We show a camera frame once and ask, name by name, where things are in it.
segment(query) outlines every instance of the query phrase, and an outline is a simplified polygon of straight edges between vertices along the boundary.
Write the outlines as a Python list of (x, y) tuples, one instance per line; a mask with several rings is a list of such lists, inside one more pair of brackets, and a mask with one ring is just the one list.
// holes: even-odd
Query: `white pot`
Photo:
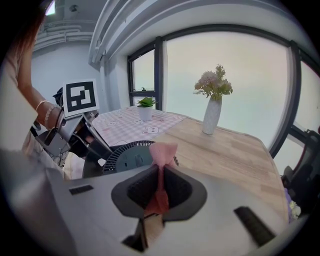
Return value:
[(214, 133), (216, 129), (220, 113), (221, 113), (222, 100), (214, 100), (210, 97), (208, 106), (206, 107), (206, 111), (203, 119), (203, 127), (202, 131), (205, 134), (211, 135)]
[(138, 112), (141, 121), (149, 121), (152, 119), (152, 106), (138, 107)]

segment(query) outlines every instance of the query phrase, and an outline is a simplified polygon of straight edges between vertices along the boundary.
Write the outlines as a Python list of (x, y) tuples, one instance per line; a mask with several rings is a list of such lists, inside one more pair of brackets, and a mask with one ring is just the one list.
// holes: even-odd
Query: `pink towel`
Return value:
[(144, 213), (163, 214), (169, 210), (168, 195), (164, 188), (164, 166), (175, 165), (174, 156), (177, 152), (178, 144), (156, 142), (150, 145), (150, 153), (153, 158), (153, 163), (159, 167), (158, 169), (158, 187), (157, 190), (147, 205)]

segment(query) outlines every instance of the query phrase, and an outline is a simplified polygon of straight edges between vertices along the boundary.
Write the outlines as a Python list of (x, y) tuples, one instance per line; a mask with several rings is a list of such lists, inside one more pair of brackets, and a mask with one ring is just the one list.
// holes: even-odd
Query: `woman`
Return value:
[[(23, 27), (17, 34), (11, 49), (7, 52), (3, 60), (3, 76), (7, 76), (6, 81), (12, 86), (17, 86), (19, 91), (36, 110), (38, 116), (37, 121), (45, 126), (48, 130), (56, 125), (58, 118), (62, 114), (60, 108), (47, 101), (35, 88), (31, 82), (31, 62), (32, 53), (36, 40), (36, 36), (40, 25), (42, 24), (46, 10), (51, 5), (52, 0), (43, 1), (33, 13), (30, 13), (28, 20), (25, 21)], [(44, 151), (42, 146), (35, 140), (35, 137), (28, 133), (22, 151), (27, 155), (39, 159), (47, 168), (55, 168), (63, 171)]]

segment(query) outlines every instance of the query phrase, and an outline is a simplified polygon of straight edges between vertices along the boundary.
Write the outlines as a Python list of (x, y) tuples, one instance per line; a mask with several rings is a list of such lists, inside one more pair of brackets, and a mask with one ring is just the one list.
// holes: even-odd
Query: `flowers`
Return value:
[(218, 101), (222, 99), (222, 95), (232, 94), (233, 89), (231, 83), (224, 79), (226, 71), (224, 67), (218, 64), (215, 67), (215, 72), (206, 71), (202, 74), (199, 81), (194, 85), (194, 94), (206, 95), (213, 100)]

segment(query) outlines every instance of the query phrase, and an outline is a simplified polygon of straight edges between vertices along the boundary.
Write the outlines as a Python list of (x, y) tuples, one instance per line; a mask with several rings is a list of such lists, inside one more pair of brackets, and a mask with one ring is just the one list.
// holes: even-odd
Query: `bracelet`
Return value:
[(45, 114), (45, 119), (44, 119), (44, 127), (48, 129), (48, 121), (49, 121), (49, 116), (55, 108), (61, 109), (58, 105), (52, 105), (46, 112)]
[(35, 111), (37, 112), (37, 111), (38, 111), (38, 108), (40, 107), (40, 105), (41, 105), (42, 103), (45, 103), (45, 102), (50, 102), (50, 101), (49, 101), (49, 100), (42, 100), (42, 101), (40, 101), (40, 103), (38, 104), (38, 106), (36, 106)]

